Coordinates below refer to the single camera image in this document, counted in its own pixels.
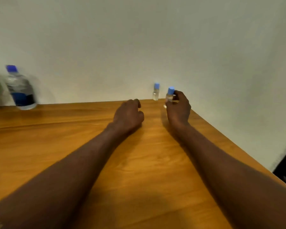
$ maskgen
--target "hand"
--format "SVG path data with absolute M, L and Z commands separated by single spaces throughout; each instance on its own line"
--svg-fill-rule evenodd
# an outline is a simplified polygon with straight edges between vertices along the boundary
M 179 127 L 188 125 L 191 105 L 183 92 L 175 91 L 174 94 L 176 96 L 173 97 L 173 100 L 179 100 L 179 102 L 166 102 L 166 109 L 169 123 L 172 125 L 172 127 L 177 129 Z
M 138 111 L 141 103 L 138 99 L 128 100 L 122 103 L 114 114 L 113 123 L 116 124 L 122 133 L 129 133 L 138 129 L 144 121 L 144 114 Z

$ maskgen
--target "large water bottle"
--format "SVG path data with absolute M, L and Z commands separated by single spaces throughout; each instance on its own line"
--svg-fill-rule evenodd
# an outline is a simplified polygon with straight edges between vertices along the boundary
M 17 67 L 7 65 L 8 77 L 6 84 L 16 106 L 21 110 L 29 110 L 36 107 L 33 88 L 27 78 L 18 73 Z

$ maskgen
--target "small plastic bottle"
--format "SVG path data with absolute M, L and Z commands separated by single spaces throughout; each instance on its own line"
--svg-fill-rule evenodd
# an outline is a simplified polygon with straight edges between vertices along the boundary
M 154 92 L 153 92 L 153 100 L 158 100 L 159 99 L 159 89 L 160 89 L 160 84 L 155 83 L 154 85 Z
M 7 65 L 8 77 L 6 84 L 16 106 L 21 110 L 29 110 L 36 107 L 33 88 L 27 78 L 18 73 L 17 67 Z
M 167 94 L 166 94 L 166 98 L 165 98 L 164 108 L 166 108 L 166 102 L 168 102 L 168 101 L 172 102 L 173 101 L 174 91 L 175 91 L 174 87 L 169 87 L 168 88 L 168 91 L 167 91 Z

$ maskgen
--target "wooden table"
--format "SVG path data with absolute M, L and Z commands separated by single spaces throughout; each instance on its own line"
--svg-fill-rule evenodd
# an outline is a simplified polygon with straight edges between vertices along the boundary
M 99 134 L 122 102 L 0 107 L 0 199 Z M 142 100 L 145 121 L 113 153 L 74 228 L 231 228 L 168 132 L 163 100 Z M 194 111 L 192 126 L 244 163 L 272 175 Z

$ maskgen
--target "blue label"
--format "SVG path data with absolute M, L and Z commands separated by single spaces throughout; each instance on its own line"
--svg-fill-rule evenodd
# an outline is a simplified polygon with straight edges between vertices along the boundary
M 35 103 L 33 95 L 26 95 L 20 92 L 14 92 L 11 95 L 16 106 L 28 106 Z

